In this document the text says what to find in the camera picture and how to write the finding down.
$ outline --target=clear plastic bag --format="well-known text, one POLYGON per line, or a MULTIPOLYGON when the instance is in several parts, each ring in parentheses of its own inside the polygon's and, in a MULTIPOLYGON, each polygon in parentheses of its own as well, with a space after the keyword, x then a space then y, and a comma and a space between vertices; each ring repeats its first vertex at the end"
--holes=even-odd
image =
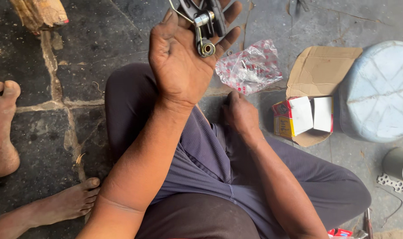
POLYGON ((273 41, 261 40, 242 52, 220 59, 216 74, 222 83, 248 95, 283 78, 277 58, 273 41))

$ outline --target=right hand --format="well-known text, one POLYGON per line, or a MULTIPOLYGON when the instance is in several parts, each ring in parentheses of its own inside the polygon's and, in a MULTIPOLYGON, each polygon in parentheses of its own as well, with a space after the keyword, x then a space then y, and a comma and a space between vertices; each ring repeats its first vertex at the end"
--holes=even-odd
POLYGON ((228 94, 230 105, 224 105, 226 121, 232 129, 241 134, 243 138, 255 134, 262 134, 259 129, 259 114, 257 109, 246 100, 243 94, 231 91, 228 94))
MULTIPOLYGON (((225 8, 230 0, 220 0, 225 8)), ((240 2, 234 2, 224 12, 225 23, 230 25, 241 12, 240 2)), ((188 113, 199 102, 206 91, 217 60, 240 35, 235 27, 221 40, 211 38, 216 44, 216 53, 211 57, 200 57, 195 48, 194 32, 190 25, 171 8, 163 21, 151 30, 149 60, 157 82, 160 100, 173 110, 188 113)))

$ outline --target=wooden block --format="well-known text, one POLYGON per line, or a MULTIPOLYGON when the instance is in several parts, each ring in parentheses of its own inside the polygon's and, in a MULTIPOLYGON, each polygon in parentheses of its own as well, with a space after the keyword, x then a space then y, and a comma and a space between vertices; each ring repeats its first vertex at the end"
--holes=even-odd
POLYGON ((21 23, 31 32, 51 30, 69 20, 60 0, 10 0, 21 23))

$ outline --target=screwdriver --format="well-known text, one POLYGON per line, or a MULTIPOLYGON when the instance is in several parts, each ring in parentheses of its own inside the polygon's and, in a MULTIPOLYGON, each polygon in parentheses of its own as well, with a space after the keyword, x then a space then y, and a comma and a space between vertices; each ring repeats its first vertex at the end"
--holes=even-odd
POLYGON ((373 239, 373 227, 371 226, 370 209, 368 208, 364 214, 365 227, 368 233, 367 239, 373 239))

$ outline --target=toenail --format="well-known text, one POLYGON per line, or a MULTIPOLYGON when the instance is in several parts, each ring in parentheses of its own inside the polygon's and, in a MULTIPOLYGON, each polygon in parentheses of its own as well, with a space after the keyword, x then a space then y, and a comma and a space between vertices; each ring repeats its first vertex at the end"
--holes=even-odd
POLYGON ((92 180, 92 185, 97 185, 97 184, 98 184, 98 180, 99 180, 99 179, 93 179, 93 180, 92 180))

